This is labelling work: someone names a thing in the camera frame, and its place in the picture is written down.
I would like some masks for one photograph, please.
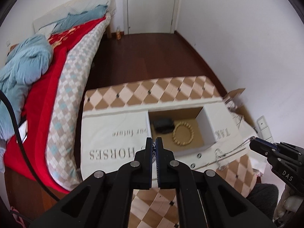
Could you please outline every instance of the bed leg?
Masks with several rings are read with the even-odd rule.
[[[105,29],[105,31],[107,33],[107,38],[110,39],[112,37],[110,25],[107,26],[107,28]]]

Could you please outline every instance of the bottle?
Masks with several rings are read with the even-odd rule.
[[[116,39],[120,40],[121,39],[121,34],[120,34],[120,27],[118,26],[116,29]]]

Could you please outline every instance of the door frame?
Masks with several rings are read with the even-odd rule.
[[[178,6],[179,6],[179,0],[174,0],[172,25],[171,25],[170,33],[174,33],[176,27]],[[123,13],[124,34],[129,34],[128,0],[123,0],[123,11],[124,11]]]

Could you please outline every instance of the white door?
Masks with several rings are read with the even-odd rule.
[[[170,33],[175,0],[128,0],[129,33]]]

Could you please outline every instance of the white power strip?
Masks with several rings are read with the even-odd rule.
[[[266,122],[266,119],[264,116],[261,116],[257,121],[257,129],[258,129],[258,132],[257,132],[257,135],[262,138],[263,140],[266,140],[268,142],[271,142],[273,143],[274,140],[273,140],[273,137],[271,135],[271,132],[270,132],[270,128]]]

